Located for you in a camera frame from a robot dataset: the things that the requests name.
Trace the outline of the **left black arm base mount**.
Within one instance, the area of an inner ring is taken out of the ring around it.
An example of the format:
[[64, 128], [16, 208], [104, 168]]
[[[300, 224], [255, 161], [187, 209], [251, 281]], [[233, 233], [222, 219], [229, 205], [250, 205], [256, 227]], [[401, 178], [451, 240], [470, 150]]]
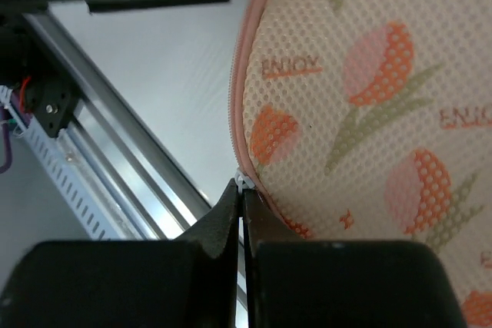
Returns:
[[51, 138], [68, 127], [82, 98], [62, 59], [20, 15], [1, 15], [1, 84], [13, 90], [20, 115]]

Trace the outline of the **white zipper pull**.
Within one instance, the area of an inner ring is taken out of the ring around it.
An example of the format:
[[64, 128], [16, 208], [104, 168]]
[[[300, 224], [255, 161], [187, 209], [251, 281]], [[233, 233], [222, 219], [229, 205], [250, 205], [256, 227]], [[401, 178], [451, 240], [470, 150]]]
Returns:
[[243, 194], [245, 190], [254, 190], [256, 188], [253, 180], [240, 169], [237, 169], [235, 172], [234, 182], [236, 183], [239, 194]]

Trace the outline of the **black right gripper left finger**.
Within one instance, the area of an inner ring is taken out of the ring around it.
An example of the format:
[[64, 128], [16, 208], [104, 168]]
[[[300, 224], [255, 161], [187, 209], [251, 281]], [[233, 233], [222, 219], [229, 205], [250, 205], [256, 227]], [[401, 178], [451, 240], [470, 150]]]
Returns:
[[3, 327], [233, 327], [238, 187], [174, 240], [46, 241], [1, 295]]

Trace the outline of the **floral mesh laundry bag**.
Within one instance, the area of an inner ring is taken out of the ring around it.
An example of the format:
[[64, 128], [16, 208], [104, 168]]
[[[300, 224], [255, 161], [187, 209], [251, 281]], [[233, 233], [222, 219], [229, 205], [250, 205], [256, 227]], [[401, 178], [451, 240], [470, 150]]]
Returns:
[[491, 325], [491, 0], [251, 0], [230, 124], [294, 232], [420, 241]]

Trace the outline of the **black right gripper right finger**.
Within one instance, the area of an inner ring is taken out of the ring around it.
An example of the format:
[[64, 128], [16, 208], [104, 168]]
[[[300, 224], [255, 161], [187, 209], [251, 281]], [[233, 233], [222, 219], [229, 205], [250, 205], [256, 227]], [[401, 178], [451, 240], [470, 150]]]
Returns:
[[304, 240], [241, 195], [252, 327], [464, 327], [431, 249], [404, 240]]

